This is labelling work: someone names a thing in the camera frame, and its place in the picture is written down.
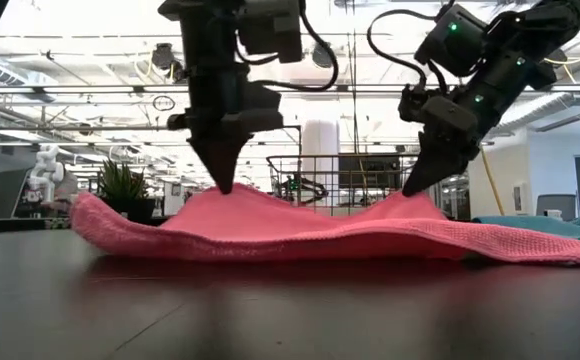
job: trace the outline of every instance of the teal towel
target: teal towel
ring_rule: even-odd
[[[509,226],[521,229],[540,231],[563,237],[580,240],[580,217],[565,222],[546,216],[483,216],[472,220],[482,224]]]

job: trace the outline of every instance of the pink cloth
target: pink cloth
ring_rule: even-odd
[[[425,195],[400,193],[348,217],[315,214],[235,184],[196,195],[160,227],[132,223],[89,193],[72,227],[112,254],[191,261],[415,257],[459,260],[471,251],[507,262],[580,264],[580,241],[530,230],[452,222]]]

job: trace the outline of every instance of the metal wire cart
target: metal wire cart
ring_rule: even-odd
[[[266,158],[273,195],[324,215],[352,215],[401,189],[411,153],[278,155]],[[441,185],[428,189],[441,207]]]

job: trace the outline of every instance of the table surface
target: table surface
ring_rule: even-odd
[[[0,359],[580,359],[580,268],[190,264],[3,233]]]

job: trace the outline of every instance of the white pillar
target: white pillar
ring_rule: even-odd
[[[339,114],[324,113],[318,118],[305,121],[302,128],[302,154],[318,155],[316,158],[303,157],[303,176],[322,184],[328,196],[315,205],[337,206],[339,204]]]

